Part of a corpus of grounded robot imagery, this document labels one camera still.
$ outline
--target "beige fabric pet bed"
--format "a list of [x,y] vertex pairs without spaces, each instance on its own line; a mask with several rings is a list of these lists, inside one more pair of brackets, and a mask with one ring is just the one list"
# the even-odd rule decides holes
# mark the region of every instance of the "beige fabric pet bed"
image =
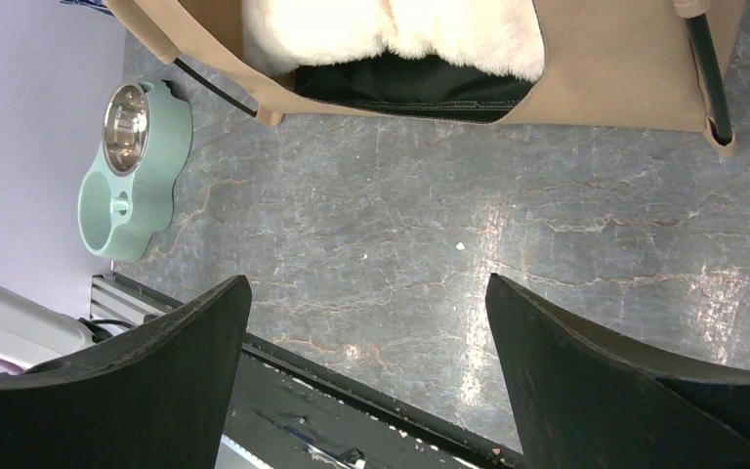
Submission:
[[[256,119],[260,122],[276,125],[287,113],[383,115],[374,111],[377,107],[338,106],[299,96],[293,90],[298,86],[298,74],[306,73],[302,70],[306,67],[284,77],[269,77],[247,65],[241,59],[244,28],[239,0],[105,3],[164,63],[185,54],[237,82],[259,104]],[[538,81],[528,84],[521,99],[516,99],[495,122],[703,132],[720,154],[733,154],[733,134],[729,129],[728,137],[718,138],[712,116],[725,111],[720,76],[729,64],[745,0],[532,3],[544,44],[543,71]],[[708,44],[695,42],[693,26],[699,26],[700,20],[710,27],[713,40]],[[714,68],[719,73],[711,73],[711,61],[703,60],[706,48],[711,46],[714,51],[710,59],[716,61]],[[712,104],[724,108],[712,109]]]

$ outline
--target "empty bowl slot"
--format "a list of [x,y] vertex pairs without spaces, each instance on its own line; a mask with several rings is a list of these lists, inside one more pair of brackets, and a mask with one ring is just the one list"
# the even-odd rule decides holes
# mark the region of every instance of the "empty bowl slot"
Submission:
[[100,250],[110,236],[110,186],[101,173],[93,173],[82,186],[79,204],[79,225],[85,243],[93,250]]

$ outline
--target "black cable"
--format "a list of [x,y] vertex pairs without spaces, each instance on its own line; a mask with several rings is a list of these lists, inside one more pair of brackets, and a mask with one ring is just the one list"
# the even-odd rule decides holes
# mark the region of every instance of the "black cable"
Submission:
[[214,93],[215,95],[219,96],[220,98],[223,98],[224,100],[228,101],[231,105],[234,107],[242,110],[246,114],[252,116],[252,118],[257,117],[257,111],[253,110],[251,107],[246,106],[245,104],[241,103],[240,101],[232,98],[229,94],[227,94],[225,91],[221,90],[217,87],[214,83],[208,81],[205,79],[204,76],[200,75],[196,71],[194,71],[193,68],[188,66],[185,62],[183,62],[180,59],[176,59],[174,61],[174,64],[180,68],[180,70],[187,73],[191,78],[198,81],[200,85],[208,88],[209,91]]
[[717,52],[714,49],[709,21],[705,15],[700,15],[687,19],[686,25],[691,36],[691,45],[694,48],[697,66],[700,67],[703,74],[703,82],[706,85],[706,93],[709,97],[709,106],[711,106],[714,114],[712,133],[720,145],[726,145],[731,142],[733,136],[731,117],[729,117],[729,103],[726,101],[723,75],[720,73],[720,65],[717,63]]
[[124,320],[88,320],[88,322],[94,325],[102,325],[102,324],[115,325],[117,327],[122,327],[125,329],[133,329],[134,327],[136,327],[135,325],[129,322],[125,322]]

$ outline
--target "stainless steel bowl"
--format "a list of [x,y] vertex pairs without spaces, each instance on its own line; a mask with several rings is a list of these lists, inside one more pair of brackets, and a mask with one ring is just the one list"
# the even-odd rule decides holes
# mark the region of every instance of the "stainless steel bowl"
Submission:
[[127,83],[113,93],[104,114],[104,159],[114,174],[124,176],[140,164],[147,145],[148,110],[145,90]]

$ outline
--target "black chair leg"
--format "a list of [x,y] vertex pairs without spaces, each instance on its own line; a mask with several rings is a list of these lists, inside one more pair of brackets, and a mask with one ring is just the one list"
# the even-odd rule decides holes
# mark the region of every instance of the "black chair leg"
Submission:
[[697,66],[700,67],[700,72],[703,75],[709,105],[714,117],[712,133],[719,144],[727,145],[731,142],[733,136],[729,104],[726,101],[723,75],[717,63],[717,53],[714,49],[709,21],[705,15],[700,15],[687,19],[686,25],[691,36],[691,45],[694,48]]

